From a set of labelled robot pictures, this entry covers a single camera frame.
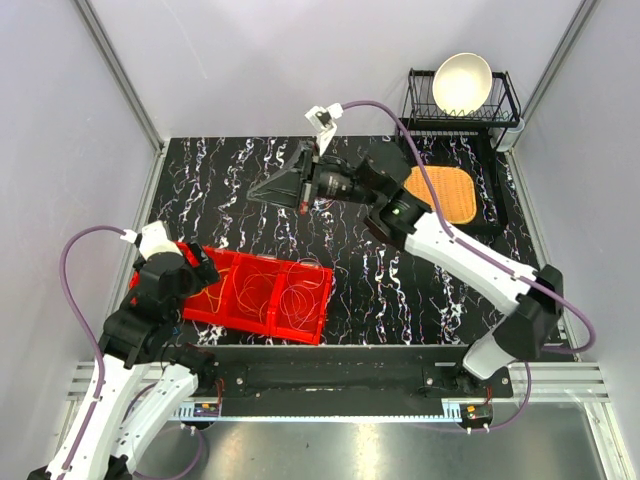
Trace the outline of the red divided plastic bin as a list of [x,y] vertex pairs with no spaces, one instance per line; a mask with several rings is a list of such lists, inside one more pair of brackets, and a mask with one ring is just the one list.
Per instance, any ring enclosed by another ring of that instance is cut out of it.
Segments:
[[327,318],[333,270],[206,246],[220,281],[188,298],[189,321],[317,345]]

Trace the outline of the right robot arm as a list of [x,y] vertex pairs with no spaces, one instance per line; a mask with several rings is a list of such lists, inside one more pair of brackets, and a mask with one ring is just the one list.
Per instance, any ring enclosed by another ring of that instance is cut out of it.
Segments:
[[364,204],[364,223],[377,240],[443,268],[488,299],[503,318],[470,345],[453,374],[460,393],[476,396],[498,370],[540,356],[562,315],[563,278],[552,266],[535,270],[510,260],[441,220],[405,187],[410,173],[394,143],[375,144],[353,163],[302,141],[247,198],[301,214],[318,199]]

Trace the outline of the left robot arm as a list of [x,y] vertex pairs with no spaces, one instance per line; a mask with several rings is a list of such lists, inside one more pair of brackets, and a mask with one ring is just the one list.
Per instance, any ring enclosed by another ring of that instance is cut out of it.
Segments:
[[135,392],[173,335],[185,301],[217,283],[197,243],[166,242],[137,263],[137,282],[104,322],[90,387],[55,457],[32,479],[130,479],[181,403],[218,386],[215,357],[186,344],[170,352],[139,405]]

